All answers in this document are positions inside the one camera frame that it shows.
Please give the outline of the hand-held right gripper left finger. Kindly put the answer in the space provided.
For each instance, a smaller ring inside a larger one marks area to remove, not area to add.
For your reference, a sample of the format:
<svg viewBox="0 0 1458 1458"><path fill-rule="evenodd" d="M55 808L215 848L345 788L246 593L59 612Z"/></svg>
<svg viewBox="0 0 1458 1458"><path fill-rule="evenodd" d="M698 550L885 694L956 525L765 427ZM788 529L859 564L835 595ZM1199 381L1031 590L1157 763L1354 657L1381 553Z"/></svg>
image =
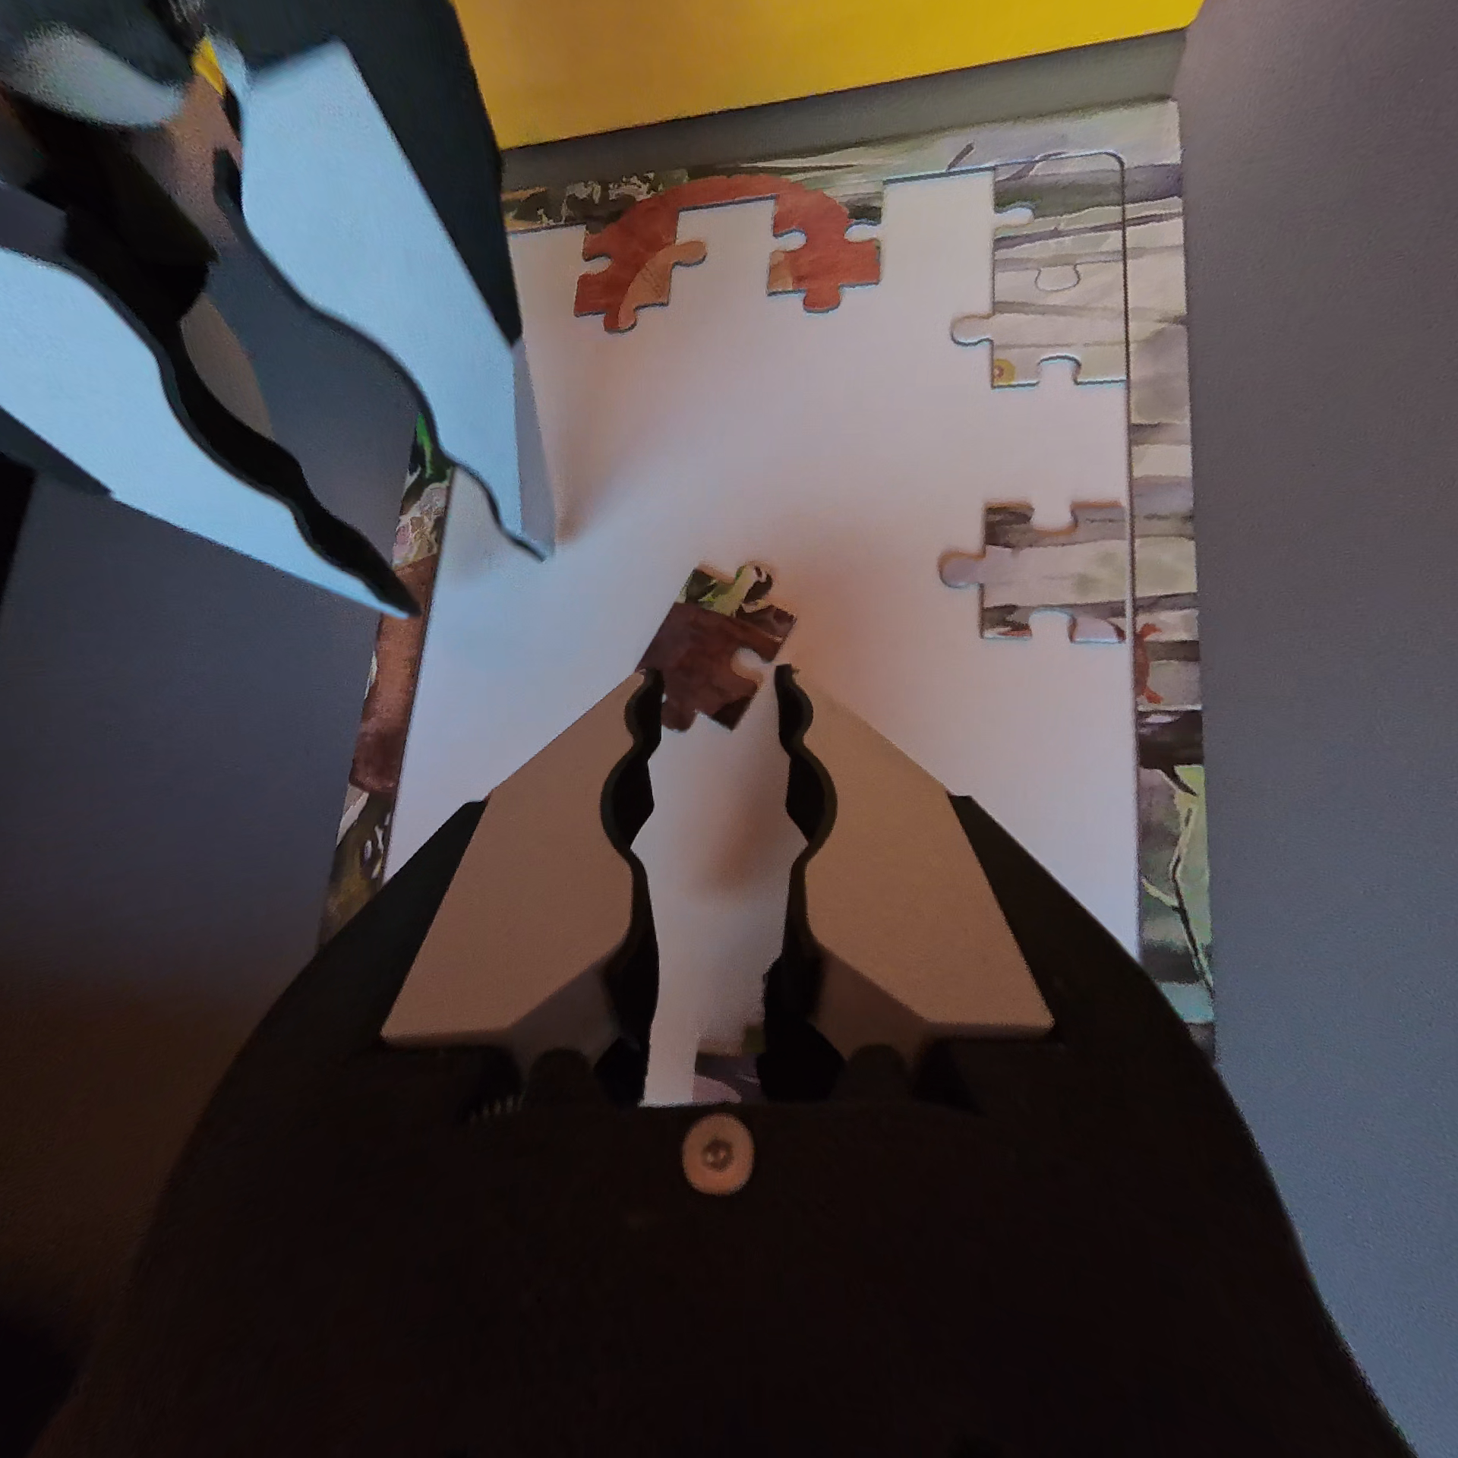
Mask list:
<svg viewBox="0 0 1458 1458"><path fill-rule="evenodd" d="M493 1046L520 1072L573 1050L611 1100L644 1095L659 947L632 843L661 708L661 676L639 668L489 791L387 1043Z"/></svg>

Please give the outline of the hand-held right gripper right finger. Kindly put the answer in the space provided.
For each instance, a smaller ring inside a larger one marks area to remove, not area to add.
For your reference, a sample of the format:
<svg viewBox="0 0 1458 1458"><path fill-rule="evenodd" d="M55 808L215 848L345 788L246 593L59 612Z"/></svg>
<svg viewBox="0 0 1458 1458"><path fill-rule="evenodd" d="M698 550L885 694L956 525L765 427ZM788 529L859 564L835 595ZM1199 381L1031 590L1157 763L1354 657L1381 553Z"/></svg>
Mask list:
<svg viewBox="0 0 1458 1458"><path fill-rule="evenodd" d="M800 670L774 690L805 843L765 975L765 1097L824 1100L864 1050L914 1070L953 1039L1045 1037L1052 1011L951 793Z"/></svg>

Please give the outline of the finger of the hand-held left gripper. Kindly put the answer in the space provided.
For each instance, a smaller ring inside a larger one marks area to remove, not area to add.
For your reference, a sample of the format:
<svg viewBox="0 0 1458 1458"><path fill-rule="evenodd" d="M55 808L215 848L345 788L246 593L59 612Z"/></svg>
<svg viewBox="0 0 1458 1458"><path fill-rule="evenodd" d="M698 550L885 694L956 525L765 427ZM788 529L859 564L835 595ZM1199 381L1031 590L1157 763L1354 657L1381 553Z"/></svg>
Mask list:
<svg viewBox="0 0 1458 1458"><path fill-rule="evenodd" d="M251 237L317 312L392 357L501 529L550 557L553 486L524 341L505 340L350 52L328 41L257 67L212 39L241 100Z"/></svg>
<svg viewBox="0 0 1458 1458"><path fill-rule="evenodd" d="M76 220L3 189L3 449L147 517L394 617L418 614L373 543L300 465L232 416L74 255Z"/></svg>

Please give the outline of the brown green puzzle piece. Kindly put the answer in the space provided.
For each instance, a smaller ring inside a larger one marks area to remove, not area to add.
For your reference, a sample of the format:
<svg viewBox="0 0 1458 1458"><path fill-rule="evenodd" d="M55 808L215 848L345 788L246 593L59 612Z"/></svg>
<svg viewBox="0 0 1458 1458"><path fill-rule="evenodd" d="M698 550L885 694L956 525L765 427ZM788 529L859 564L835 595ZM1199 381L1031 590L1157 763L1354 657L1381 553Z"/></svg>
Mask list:
<svg viewBox="0 0 1458 1458"><path fill-rule="evenodd" d="M770 664L796 624L772 602L770 571L757 560L720 576L689 572L652 635L640 668L661 675L661 727L684 732L706 716L732 730L758 689L736 664L741 650Z"/></svg>

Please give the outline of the yellow plastic bin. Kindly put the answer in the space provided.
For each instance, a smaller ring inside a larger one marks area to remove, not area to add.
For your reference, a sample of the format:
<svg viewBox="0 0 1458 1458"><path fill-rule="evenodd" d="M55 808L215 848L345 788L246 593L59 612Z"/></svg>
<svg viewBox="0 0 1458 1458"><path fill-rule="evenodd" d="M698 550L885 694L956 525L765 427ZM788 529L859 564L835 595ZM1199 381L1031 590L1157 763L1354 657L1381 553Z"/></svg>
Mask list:
<svg viewBox="0 0 1458 1458"><path fill-rule="evenodd" d="M1180 36L1199 1L456 1L507 149Z"/></svg>

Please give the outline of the jigsaw puzzle board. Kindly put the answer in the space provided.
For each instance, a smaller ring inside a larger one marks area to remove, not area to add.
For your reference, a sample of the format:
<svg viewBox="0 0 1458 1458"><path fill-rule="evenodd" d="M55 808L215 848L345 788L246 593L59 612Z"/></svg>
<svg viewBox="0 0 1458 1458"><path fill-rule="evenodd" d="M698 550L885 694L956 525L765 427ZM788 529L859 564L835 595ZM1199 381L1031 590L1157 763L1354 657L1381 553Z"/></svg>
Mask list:
<svg viewBox="0 0 1458 1458"><path fill-rule="evenodd" d="M1062 359L993 388L991 352L951 338L993 307L994 164L1112 151L1125 163L1119 263L1126 380L1085 385ZM423 647L385 668L406 694L392 791L354 789L321 940L380 888L406 892L425 841L611 689L692 569L757 560L795 628L737 727L661 723L652 812L632 848L659 947L644 1095L691 1102L696 1064L765 1076L765 975L781 951L790 867L790 760L774 675L800 670L927 768L953 808L980 808L1092 914L1116 972L1157 992L1157 1025L1210 1050L1206 774L1199 765L1197 569L1192 527L1182 149L1173 100L982 123L757 170L593 178L526 203L512 236L526 341L540 380L559 545L536 560L505 539L463 466L442 506ZM666 303L607 333L574 315L585 236L635 201L696 178ZM849 237L880 244L880 281L828 314L770 296L784 180L842 203ZM1121 643L1074 643L1039 612L1022 640L979 633L979 593L941 583L939 557L975 551L982 510L1029 503L1045 529L1081 501L1125 506L1131 560ZM446 850L446 886L463 850ZM425 893L404 978L444 890Z"/></svg>

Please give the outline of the red tan puzzle piece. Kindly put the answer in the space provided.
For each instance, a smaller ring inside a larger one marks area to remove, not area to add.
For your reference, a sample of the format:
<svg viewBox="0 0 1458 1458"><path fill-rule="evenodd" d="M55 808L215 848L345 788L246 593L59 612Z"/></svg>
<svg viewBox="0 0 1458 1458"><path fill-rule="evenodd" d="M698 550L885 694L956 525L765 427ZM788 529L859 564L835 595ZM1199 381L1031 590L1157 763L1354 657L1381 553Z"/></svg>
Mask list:
<svg viewBox="0 0 1458 1458"><path fill-rule="evenodd" d="M607 333L625 333L640 307L666 303L673 267L698 265L706 255L703 241L678 241L680 211L710 203L715 184L706 177L651 194L585 236L581 258L607 263L578 277L574 315L602 315Z"/></svg>

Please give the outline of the grey white puzzle piece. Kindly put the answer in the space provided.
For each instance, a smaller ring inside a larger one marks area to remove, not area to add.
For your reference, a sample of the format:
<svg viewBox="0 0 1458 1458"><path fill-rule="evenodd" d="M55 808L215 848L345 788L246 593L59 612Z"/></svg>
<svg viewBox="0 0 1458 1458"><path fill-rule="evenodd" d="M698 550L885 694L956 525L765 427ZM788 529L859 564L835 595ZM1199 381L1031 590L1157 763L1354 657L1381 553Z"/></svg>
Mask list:
<svg viewBox="0 0 1458 1458"><path fill-rule="evenodd" d="M1126 380L1125 272L1119 263L1048 263L1003 269L993 279L993 307L951 322L960 347L989 348L993 388L1039 381L1043 364L1062 359L1076 381Z"/></svg>
<svg viewBox="0 0 1458 1458"><path fill-rule="evenodd" d="M1074 267L1123 243L1125 161L1112 151L1050 151L993 171L993 265Z"/></svg>
<svg viewBox="0 0 1458 1458"><path fill-rule="evenodd" d="M1125 506L1081 501L1057 529L1036 525L1029 503L987 503L975 551L949 550L937 572L951 590L977 591L982 638L1022 640L1033 617L1067 617L1074 643L1121 643L1131 546Z"/></svg>

